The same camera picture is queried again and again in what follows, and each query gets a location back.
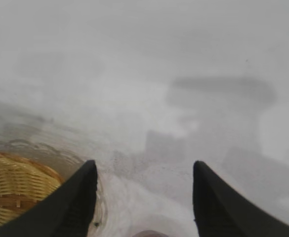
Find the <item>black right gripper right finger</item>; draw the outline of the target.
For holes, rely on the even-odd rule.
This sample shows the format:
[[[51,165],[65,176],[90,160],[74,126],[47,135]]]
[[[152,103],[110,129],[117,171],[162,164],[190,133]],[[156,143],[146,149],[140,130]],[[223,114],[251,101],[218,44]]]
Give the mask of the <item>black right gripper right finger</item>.
[[[193,166],[193,210],[201,237],[289,237],[289,225],[234,190],[205,162]]]

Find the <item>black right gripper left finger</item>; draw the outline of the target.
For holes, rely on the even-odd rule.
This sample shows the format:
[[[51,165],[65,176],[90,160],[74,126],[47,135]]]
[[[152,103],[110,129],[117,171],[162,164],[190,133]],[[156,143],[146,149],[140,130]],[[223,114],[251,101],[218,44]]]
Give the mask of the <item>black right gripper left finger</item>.
[[[96,205],[98,173],[86,161],[35,207],[0,227],[0,237],[85,237]]]

